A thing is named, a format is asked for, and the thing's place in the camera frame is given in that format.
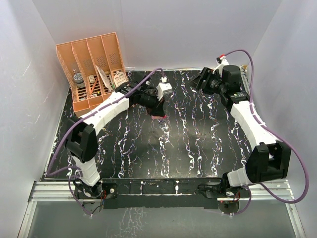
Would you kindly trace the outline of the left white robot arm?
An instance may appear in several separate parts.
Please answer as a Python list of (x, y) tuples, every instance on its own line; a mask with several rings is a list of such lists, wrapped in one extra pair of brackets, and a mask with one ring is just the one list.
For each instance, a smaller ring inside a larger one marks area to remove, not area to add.
[(67, 136), (65, 147), (80, 172), (73, 184), (87, 197), (101, 196), (101, 177), (97, 170), (95, 156), (98, 151), (98, 135), (112, 119), (133, 105), (146, 108), (154, 119), (164, 118), (163, 104), (165, 96), (172, 92), (169, 83), (159, 83), (150, 87), (146, 83), (138, 86), (136, 82), (125, 82), (91, 112), (81, 116), (80, 120), (70, 120), (74, 129)]

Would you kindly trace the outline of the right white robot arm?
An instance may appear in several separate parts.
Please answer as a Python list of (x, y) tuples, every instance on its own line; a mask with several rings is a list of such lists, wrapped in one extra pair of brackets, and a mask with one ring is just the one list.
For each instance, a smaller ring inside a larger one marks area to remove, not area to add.
[(222, 72), (204, 67), (189, 85), (205, 94), (220, 96), (222, 104), (238, 122), (252, 149), (242, 168), (224, 173), (218, 185), (205, 185), (204, 191), (231, 197), (244, 185), (287, 176), (291, 148), (266, 131), (263, 123), (255, 119), (255, 113), (250, 109), (250, 96), (242, 89), (242, 76), (238, 66), (226, 65)]

